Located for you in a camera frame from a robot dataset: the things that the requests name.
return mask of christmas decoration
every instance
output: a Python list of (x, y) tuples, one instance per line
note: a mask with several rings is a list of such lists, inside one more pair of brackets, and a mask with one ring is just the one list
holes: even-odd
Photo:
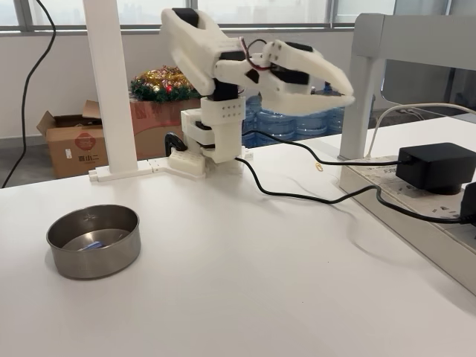
[(139, 100), (159, 103), (201, 97), (177, 67), (168, 65), (134, 78), (131, 82), (131, 92)]

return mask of stainless steel bowl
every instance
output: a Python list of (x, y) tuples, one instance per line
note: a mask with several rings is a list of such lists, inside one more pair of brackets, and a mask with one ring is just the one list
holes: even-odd
[[(139, 217), (133, 210), (117, 205), (83, 208), (58, 219), (46, 240), (61, 275), (74, 279), (105, 277), (138, 257)], [(95, 242), (103, 247), (91, 248)]]

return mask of black power adapter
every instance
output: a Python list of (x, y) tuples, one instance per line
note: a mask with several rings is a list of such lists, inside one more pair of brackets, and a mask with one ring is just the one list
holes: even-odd
[(455, 195), (472, 181), (475, 170), (476, 152), (441, 143), (401, 148), (396, 175), (420, 190)]
[(476, 182), (469, 184), (464, 190), (460, 216), (468, 217), (476, 225)]

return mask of robotic arm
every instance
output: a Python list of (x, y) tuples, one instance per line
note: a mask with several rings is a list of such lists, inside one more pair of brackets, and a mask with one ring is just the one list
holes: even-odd
[[(167, 37), (173, 60), (206, 96), (201, 109), (181, 114), (184, 141), (217, 164), (241, 154), (245, 98), (239, 96), (238, 86), (258, 90), (263, 107), (286, 115), (354, 101), (345, 73), (312, 47), (276, 40), (251, 57), (243, 39), (227, 37), (202, 11), (166, 9), (161, 18), (161, 33)], [(331, 83), (343, 95), (311, 95), (311, 76)]]

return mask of white desk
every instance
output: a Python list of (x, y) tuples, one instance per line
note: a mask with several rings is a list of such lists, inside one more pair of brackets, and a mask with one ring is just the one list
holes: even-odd
[[(382, 128), (375, 155), (476, 149), (475, 134), (448, 118)], [(307, 144), (331, 159), (339, 140)], [(339, 169), (299, 148), (256, 149), (253, 165), (270, 190), (342, 194)], [(106, 279), (60, 277), (48, 227), (105, 203), (139, 214), (140, 257)], [(0, 190), (0, 356), (474, 356), (475, 316), (475, 296), (354, 201), (267, 197), (249, 172)]]

